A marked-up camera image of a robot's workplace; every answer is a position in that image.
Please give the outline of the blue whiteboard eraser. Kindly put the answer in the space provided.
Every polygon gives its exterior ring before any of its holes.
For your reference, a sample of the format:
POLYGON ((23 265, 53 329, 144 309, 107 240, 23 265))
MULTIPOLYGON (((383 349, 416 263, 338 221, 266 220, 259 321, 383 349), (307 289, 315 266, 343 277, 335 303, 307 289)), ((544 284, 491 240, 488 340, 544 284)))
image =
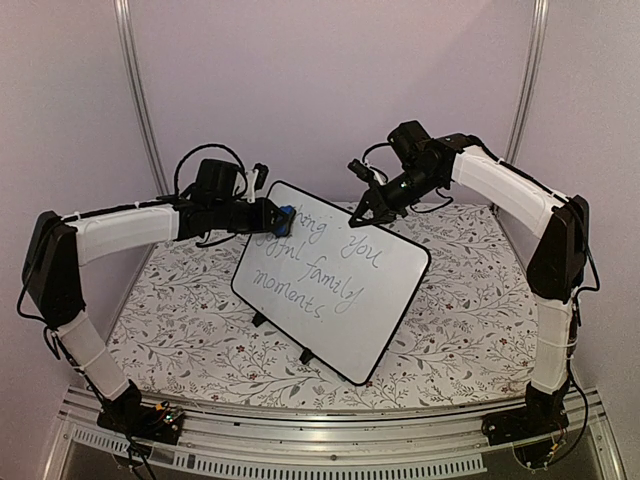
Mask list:
POLYGON ((273 230, 273 233, 277 238, 287 237, 290 235, 295 214, 296 210, 291 205, 279 208, 273 230))

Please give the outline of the white whiteboard black frame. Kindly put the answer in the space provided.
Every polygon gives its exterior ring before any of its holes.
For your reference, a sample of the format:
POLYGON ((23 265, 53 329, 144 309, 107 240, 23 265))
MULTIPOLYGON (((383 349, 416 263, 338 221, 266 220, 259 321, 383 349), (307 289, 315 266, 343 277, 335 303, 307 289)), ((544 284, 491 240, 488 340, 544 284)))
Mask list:
POLYGON ((350 383, 368 382, 431 264, 428 249, 277 181, 269 200, 291 206, 291 232, 254 234, 233 293, 350 383))

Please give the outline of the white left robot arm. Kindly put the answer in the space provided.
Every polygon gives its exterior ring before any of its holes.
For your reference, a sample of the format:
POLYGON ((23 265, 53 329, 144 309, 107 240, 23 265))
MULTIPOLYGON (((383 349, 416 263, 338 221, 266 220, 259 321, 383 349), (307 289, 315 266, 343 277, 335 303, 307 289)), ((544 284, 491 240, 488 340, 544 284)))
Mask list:
POLYGON ((132 398, 138 387, 114 359, 88 305, 87 270, 129 251, 209 233, 287 236, 296 210, 258 195, 268 169, 217 159, 200 163, 186 189, 153 200, 67 215, 41 212, 21 273, 16 310, 41 322, 54 351, 66 355, 96 395, 111 404, 111 419, 128 434, 148 426, 148 412, 132 398))

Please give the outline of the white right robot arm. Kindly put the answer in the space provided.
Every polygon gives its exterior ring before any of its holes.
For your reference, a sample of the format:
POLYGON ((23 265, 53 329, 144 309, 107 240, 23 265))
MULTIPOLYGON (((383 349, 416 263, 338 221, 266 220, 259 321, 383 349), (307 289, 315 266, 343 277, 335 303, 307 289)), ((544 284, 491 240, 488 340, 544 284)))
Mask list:
POLYGON ((350 227, 389 224, 407 216, 425 195, 459 184, 515 217, 537 239, 526 267, 538 312, 536 360, 527 393, 540 397, 518 412, 516 422, 524 435, 539 435, 556 417, 549 399, 570 384, 577 297, 590 260, 588 202, 545 186, 500 159, 475 135, 435 138, 412 120, 396 127, 383 144, 393 150, 402 172, 386 180, 364 157, 349 163, 349 170, 367 185, 350 227))

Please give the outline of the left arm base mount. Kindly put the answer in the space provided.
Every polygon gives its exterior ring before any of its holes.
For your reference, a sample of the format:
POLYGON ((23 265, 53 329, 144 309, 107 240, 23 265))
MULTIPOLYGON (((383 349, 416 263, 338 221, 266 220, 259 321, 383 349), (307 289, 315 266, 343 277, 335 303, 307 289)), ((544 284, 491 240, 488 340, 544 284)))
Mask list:
POLYGON ((184 410, 167 401, 143 405, 140 398, 122 396, 107 400, 97 425, 132 438, 177 445, 184 424, 184 410))

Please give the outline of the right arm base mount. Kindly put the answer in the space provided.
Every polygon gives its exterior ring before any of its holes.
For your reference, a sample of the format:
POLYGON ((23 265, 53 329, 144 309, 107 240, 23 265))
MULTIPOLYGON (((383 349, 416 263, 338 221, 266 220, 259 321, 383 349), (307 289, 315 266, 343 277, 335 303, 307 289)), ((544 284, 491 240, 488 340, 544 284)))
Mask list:
POLYGON ((523 407, 484 416, 481 432, 495 446, 550 434, 568 425, 561 397, 527 394, 523 407))

